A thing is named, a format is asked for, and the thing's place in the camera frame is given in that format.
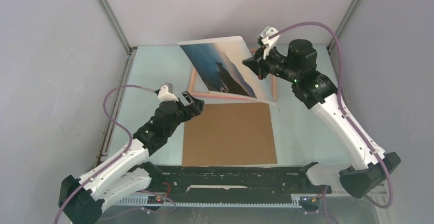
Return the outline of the brown cardboard backing board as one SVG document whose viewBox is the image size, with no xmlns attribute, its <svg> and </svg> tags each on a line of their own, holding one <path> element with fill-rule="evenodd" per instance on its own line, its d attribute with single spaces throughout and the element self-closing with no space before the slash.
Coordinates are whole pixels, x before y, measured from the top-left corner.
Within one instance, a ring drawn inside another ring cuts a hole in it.
<svg viewBox="0 0 434 224">
<path fill-rule="evenodd" d="M 277 164 L 265 103 L 206 104 L 184 125 L 183 166 Z"/>
</svg>

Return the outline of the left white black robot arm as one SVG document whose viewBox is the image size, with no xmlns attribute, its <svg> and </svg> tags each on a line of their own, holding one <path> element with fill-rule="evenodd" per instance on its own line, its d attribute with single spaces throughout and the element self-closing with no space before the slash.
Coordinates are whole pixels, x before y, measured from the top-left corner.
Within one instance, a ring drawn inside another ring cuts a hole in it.
<svg viewBox="0 0 434 224">
<path fill-rule="evenodd" d="M 69 175 L 62 181 L 58 205 L 72 223 L 96 223 L 105 210 L 130 194 L 160 189 L 162 171 L 148 158 L 181 123 L 199 116 L 205 102 L 187 91 L 182 93 L 187 105 L 165 87 L 156 93 L 160 104 L 154 115 L 122 149 L 82 176 Z"/>
</svg>

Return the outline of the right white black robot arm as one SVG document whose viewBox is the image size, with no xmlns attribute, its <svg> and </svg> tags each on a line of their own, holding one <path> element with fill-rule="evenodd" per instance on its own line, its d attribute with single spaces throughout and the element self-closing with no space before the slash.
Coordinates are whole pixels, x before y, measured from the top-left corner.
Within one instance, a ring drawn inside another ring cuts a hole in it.
<svg viewBox="0 0 434 224">
<path fill-rule="evenodd" d="M 348 110 L 332 80 L 316 68 L 317 51 L 312 43 L 296 39 L 289 43 L 287 55 L 276 47 L 261 46 L 243 60 L 260 80 L 269 74 L 291 82 L 292 92 L 308 110 L 333 132 L 350 159 L 349 165 L 323 165 L 312 162 L 301 169 L 298 187 L 311 192 L 317 186 L 342 187 L 350 196 L 362 198 L 387 179 L 401 159 L 395 152 L 385 152 Z"/>
</svg>

